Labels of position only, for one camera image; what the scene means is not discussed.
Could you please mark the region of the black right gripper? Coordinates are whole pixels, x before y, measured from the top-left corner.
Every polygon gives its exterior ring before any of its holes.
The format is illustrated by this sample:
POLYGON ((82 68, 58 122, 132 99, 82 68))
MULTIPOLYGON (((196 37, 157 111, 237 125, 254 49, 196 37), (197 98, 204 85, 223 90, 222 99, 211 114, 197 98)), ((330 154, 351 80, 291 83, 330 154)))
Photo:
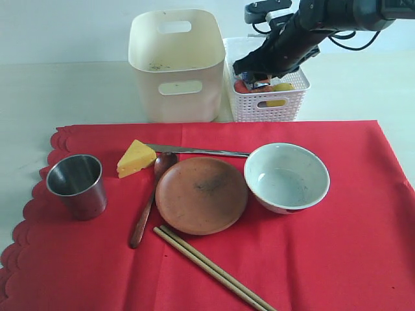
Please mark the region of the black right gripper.
POLYGON ((249 73, 254 80, 261 80, 266 76, 282 78, 297 71, 316 53, 321 42, 321 33, 305 28, 301 17, 295 13, 279 32, 268 35, 262 46, 235 61, 234 73, 249 73))

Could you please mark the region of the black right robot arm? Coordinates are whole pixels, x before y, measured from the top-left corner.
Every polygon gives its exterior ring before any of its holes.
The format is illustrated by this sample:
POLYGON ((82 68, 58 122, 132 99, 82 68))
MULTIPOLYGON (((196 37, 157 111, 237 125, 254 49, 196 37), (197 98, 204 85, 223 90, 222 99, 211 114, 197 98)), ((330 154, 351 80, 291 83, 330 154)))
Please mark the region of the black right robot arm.
POLYGON ((414 19, 413 1, 257 1, 245 6, 244 20, 267 22, 262 46, 233 63, 236 75, 247 73, 250 83, 268 76, 282 78, 318 54, 318 45, 338 32, 380 32, 397 19, 414 19))

